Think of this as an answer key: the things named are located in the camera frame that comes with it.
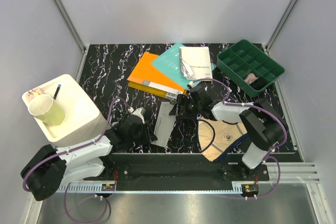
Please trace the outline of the pink sticky note pad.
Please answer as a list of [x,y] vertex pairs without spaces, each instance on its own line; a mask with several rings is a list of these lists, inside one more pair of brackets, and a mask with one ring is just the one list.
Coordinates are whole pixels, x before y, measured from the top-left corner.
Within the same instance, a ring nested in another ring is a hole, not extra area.
[[36,87],[34,89],[28,90],[25,94],[26,100],[29,103],[34,97],[37,97],[38,95],[44,94],[42,89],[40,87]]

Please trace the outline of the pink rolled underwear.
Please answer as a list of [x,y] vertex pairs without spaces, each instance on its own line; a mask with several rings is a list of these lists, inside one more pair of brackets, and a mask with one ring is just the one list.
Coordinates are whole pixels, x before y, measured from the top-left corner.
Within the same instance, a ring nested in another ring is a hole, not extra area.
[[244,81],[247,84],[252,84],[257,79],[258,79],[258,77],[254,73],[250,73],[250,74],[247,75],[247,77],[244,79]]

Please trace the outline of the yellow binder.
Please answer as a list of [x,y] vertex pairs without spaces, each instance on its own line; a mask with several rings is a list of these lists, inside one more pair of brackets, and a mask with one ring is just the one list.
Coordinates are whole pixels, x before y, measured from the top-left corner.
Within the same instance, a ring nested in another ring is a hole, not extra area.
[[140,83],[129,81],[128,85],[131,88],[138,89],[140,91],[147,92],[153,95],[157,95],[157,96],[160,96],[162,98],[169,99],[172,101],[176,101],[177,96],[179,94],[182,94],[182,95],[187,94],[186,90],[181,91],[178,89],[170,88],[170,87],[167,87],[167,86],[155,83],[155,82],[151,82],[151,81],[146,81],[146,80]]

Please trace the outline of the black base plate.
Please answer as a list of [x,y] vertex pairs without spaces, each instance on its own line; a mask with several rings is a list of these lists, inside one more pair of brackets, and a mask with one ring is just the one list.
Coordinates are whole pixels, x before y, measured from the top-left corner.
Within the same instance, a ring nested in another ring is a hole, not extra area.
[[254,170],[243,166],[240,154],[213,163],[201,154],[125,154],[103,157],[105,169],[88,180],[117,180],[117,191],[233,191],[233,183],[269,181],[266,165]]

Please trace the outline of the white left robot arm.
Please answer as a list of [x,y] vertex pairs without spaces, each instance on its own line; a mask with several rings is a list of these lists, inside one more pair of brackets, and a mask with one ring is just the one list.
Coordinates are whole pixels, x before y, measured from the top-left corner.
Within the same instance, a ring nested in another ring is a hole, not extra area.
[[45,145],[21,171],[23,188],[35,200],[43,201],[59,187],[78,180],[107,180],[114,171],[109,155],[124,151],[128,144],[149,144],[157,139],[149,123],[132,114],[83,143],[58,148]]

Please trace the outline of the white Canon safety booklet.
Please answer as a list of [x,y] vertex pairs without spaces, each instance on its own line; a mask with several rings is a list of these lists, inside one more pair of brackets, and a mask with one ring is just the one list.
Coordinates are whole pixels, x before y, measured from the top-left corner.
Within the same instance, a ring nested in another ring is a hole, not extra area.
[[187,80],[213,77],[208,47],[180,47],[179,57],[181,73]]

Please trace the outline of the green paper cup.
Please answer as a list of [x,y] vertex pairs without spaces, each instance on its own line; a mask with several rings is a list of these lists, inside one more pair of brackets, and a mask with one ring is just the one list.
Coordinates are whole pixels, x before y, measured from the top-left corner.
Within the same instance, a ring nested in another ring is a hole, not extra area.
[[51,126],[60,125],[65,119],[63,108],[48,94],[34,97],[28,105],[28,112],[36,119]]

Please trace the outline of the blue black pen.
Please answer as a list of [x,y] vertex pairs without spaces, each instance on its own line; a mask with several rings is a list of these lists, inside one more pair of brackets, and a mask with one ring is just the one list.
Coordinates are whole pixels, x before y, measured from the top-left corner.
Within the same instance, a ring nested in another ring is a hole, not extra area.
[[57,99],[57,95],[58,95],[58,93],[59,93],[59,91],[60,91],[60,88],[61,88],[61,84],[59,84],[59,85],[57,86],[57,89],[56,89],[56,91],[55,91],[55,93],[54,93],[54,96],[53,96],[53,99],[54,99],[54,100]]

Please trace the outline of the orange folder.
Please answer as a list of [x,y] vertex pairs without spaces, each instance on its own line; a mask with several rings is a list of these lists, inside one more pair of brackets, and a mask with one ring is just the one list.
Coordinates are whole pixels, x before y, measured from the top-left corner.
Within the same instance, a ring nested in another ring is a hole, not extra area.
[[152,62],[157,57],[158,55],[145,52],[132,70],[130,76],[127,78],[128,82],[134,81],[140,83],[146,80],[184,91],[185,89],[182,86],[153,67]]

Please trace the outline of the teal plastic board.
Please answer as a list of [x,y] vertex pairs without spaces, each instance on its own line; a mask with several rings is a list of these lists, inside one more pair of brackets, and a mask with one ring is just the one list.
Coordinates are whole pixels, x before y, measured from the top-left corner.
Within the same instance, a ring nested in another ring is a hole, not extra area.
[[[183,77],[180,70],[179,48],[183,46],[185,45],[174,44],[170,49],[168,49],[160,56],[158,56],[152,62],[152,65],[158,71],[162,72],[164,75],[166,75],[171,80],[173,80],[174,82],[182,86],[185,90],[187,90],[188,89],[187,85],[190,82],[190,80],[187,80],[185,77]],[[211,79],[198,79],[198,80],[210,81]]]

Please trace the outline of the cream plastic bin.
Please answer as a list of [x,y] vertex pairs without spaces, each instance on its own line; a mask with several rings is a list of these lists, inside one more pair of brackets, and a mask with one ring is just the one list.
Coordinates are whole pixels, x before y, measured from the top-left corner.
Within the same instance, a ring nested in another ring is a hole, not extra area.
[[56,102],[65,112],[60,125],[51,126],[41,120],[35,121],[49,142],[57,147],[66,147],[97,137],[102,133],[107,120],[85,93],[82,87],[69,74],[60,75],[44,84],[26,91],[22,100],[26,105],[34,98],[34,93],[53,96],[60,86]]

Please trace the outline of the green compartment tray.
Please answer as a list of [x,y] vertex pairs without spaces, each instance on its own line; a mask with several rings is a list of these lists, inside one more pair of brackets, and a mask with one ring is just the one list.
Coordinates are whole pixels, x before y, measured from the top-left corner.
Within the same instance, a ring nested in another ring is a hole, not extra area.
[[[220,52],[216,66],[251,98],[258,96],[285,73],[283,66],[245,39]],[[247,84],[244,79],[250,73],[258,79]]]

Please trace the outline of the grey underwear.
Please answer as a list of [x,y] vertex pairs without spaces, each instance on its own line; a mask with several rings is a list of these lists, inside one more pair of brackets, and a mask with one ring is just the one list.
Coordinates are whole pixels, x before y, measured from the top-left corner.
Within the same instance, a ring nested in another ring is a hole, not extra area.
[[154,135],[157,137],[157,140],[152,142],[156,146],[165,148],[168,144],[176,120],[174,115],[169,115],[173,108],[174,106],[169,102],[162,102],[160,105],[154,128]]

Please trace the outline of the beige underwear navy trim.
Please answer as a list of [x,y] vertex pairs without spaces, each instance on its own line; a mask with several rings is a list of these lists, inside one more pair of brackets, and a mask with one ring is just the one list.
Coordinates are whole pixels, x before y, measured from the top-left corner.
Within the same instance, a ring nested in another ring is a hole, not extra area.
[[225,123],[205,118],[198,120],[197,139],[200,153],[211,162],[222,160],[240,144],[250,141],[242,123]]

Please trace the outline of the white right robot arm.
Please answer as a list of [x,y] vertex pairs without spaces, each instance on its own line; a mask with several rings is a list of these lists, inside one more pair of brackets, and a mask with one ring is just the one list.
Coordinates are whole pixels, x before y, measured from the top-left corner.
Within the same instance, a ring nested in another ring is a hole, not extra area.
[[257,167],[288,136],[285,121],[267,100],[252,103],[214,100],[201,86],[191,88],[188,95],[179,94],[169,114],[197,121],[200,153],[211,162],[221,160],[236,145],[250,140],[238,167],[244,180],[256,176]]

